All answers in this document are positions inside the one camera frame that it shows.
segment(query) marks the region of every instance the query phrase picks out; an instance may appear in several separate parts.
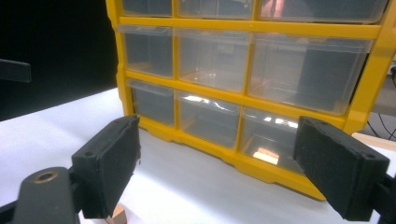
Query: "white table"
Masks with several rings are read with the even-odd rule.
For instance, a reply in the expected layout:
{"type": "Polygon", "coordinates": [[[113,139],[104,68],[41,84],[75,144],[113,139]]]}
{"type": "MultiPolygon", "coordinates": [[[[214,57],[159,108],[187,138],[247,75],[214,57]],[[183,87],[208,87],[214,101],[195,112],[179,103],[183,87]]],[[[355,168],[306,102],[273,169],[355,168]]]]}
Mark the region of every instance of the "white table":
{"type": "MultiPolygon", "coordinates": [[[[121,116],[111,90],[0,122],[0,205],[17,199],[31,173],[70,167],[71,155],[121,116]]],[[[120,199],[130,223],[348,223],[326,202],[240,174],[198,150],[142,130],[140,141],[142,162],[120,199]]],[[[391,158],[394,175],[396,153],[379,150],[391,158]]],[[[374,213],[371,223],[377,220],[374,213]]]]}

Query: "screw hole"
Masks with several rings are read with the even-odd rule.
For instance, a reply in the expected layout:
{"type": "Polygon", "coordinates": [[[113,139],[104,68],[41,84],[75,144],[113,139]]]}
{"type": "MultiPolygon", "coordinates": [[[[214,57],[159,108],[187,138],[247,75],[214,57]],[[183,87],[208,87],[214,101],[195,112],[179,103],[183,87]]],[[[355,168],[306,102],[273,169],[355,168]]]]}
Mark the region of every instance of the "screw hole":
{"type": "Polygon", "coordinates": [[[50,182],[51,180],[56,178],[56,176],[58,176],[58,173],[56,173],[54,171],[48,171],[46,173],[38,175],[35,178],[35,183],[42,184],[42,183],[50,182]]]}

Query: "black background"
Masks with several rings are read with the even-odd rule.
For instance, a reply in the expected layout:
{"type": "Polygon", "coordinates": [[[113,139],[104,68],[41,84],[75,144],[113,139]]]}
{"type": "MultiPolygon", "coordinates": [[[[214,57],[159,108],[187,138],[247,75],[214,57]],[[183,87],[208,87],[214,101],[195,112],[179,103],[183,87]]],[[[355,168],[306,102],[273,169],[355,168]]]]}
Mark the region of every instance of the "black background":
{"type": "Polygon", "coordinates": [[[0,0],[0,59],[32,70],[30,83],[0,80],[0,120],[115,88],[105,0],[0,0]]]}

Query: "yellow storage cabinet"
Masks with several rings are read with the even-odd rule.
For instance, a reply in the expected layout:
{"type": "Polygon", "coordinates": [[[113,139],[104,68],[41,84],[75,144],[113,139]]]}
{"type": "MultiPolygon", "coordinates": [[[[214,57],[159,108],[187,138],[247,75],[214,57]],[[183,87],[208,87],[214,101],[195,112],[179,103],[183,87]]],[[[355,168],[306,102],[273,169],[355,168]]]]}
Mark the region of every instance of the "yellow storage cabinet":
{"type": "Polygon", "coordinates": [[[106,0],[124,114],[324,200],[291,159],[297,120],[362,129],[396,52],[395,0],[341,3],[106,0]]]}

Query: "drawer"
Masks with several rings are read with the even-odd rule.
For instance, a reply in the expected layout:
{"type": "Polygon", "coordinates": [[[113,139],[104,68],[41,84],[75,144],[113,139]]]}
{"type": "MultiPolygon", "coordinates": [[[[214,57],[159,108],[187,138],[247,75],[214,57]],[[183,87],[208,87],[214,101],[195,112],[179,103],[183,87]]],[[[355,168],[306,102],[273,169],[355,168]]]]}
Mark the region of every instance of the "drawer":
{"type": "Polygon", "coordinates": [[[255,34],[248,95],[342,115],[372,41],[255,34]]]}
{"type": "Polygon", "coordinates": [[[134,112],[165,125],[174,126],[174,91],[164,86],[129,79],[134,112]]]}
{"type": "Polygon", "coordinates": [[[177,91],[180,129],[206,141],[235,148],[240,105],[177,91]]]}
{"type": "Polygon", "coordinates": [[[120,25],[127,69],[159,77],[173,76],[172,28],[120,25]]]}
{"type": "Polygon", "coordinates": [[[293,160],[298,120],[245,107],[241,149],[244,154],[302,173],[293,160]]]}
{"type": "Polygon", "coordinates": [[[179,36],[178,78],[225,91],[243,89],[248,33],[176,29],[179,36]]]}
{"type": "Polygon", "coordinates": [[[265,21],[374,23],[387,0],[261,0],[259,18],[265,21]]]}
{"type": "Polygon", "coordinates": [[[186,18],[249,20],[251,0],[179,0],[178,15],[186,18]]]}
{"type": "Polygon", "coordinates": [[[126,16],[172,16],[172,0],[122,0],[122,7],[126,16]]]}

